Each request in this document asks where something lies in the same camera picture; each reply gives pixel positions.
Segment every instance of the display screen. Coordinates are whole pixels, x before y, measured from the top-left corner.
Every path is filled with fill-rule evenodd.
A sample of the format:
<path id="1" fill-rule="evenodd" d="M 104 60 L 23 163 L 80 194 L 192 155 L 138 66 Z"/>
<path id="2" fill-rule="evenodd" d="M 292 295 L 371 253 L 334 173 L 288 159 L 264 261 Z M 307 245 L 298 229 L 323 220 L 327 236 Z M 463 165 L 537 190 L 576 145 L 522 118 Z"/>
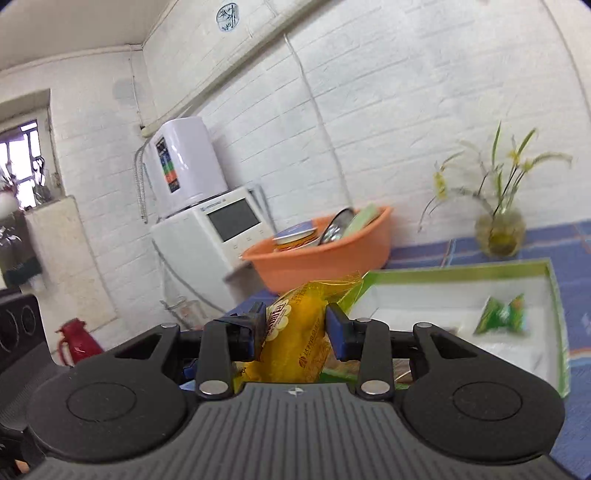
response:
<path id="1" fill-rule="evenodd" d="M 208 213 L 207 216 L 222 237 L 222 242 L 227 242 L 260 223 L 245 199 Z"/>

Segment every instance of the glass jar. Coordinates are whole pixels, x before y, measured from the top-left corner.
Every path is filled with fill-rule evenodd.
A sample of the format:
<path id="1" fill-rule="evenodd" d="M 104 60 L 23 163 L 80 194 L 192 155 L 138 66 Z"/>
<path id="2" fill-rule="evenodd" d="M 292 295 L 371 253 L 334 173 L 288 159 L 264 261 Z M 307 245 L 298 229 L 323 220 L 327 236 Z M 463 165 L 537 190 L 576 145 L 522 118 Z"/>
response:
<path id="1" fill-rule="evenodd" d="M 489 257 L 513 257 L 525 239 L 525 222 L 517 208 L 501 208 L 476 221 L 476 240 Z"/>

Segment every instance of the green snack packet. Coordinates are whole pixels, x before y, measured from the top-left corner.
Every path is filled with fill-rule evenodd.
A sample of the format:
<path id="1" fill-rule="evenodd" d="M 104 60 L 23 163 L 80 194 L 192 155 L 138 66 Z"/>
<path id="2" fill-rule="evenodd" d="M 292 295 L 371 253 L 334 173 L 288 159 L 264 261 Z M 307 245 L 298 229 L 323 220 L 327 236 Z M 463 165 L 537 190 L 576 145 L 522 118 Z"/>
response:
<path id="1" fill-rule="evenodd" d="M 506 330 L 516 335 L 525 334 L 523 298 L 524 295 L 521 294 L 515 297 L 509 305 L 505 305 L 500 300 L 490 297 L 474 334 L 482 335 L 494 330 Z"/>

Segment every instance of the metal screw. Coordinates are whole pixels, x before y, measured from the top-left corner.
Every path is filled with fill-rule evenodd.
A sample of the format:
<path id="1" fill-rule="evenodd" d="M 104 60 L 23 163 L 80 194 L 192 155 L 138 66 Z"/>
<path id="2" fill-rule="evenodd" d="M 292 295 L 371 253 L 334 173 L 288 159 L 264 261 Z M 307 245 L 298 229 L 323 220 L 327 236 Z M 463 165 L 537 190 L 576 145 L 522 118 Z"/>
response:
<path id="1" fill-rule="evenodd" d="M 390 385 L 383 380 L 367 380 L 361 385 L 361 390 L 368 395 L 382 395 L 390 391 Z"/>
<path id="2" fill-rule="evenodd" d="M 228 389 L 228 384 L 222 380 L 206 380 L 199 385 L 201 393 L 219 395 Z"/>

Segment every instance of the orange plastic basin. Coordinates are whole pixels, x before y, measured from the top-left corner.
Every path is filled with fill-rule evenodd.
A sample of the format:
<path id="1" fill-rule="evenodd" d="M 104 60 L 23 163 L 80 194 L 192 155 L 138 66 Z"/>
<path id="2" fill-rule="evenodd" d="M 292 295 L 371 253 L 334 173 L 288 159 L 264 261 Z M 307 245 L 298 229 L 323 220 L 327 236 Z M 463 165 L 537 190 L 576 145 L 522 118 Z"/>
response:
<path id="1" fill-rule="evenodd" d="M 353 273 L 382 268 L 391 249 L 391 207 L 360 232 L 317 247 L 275 252 L 272 238 L 253 245 L 242 254 L 251 261 L 269 290 L 283 293 L 311 280 L 338 280 Z M 321 234 L 333 216 L 312 220 Z"/>

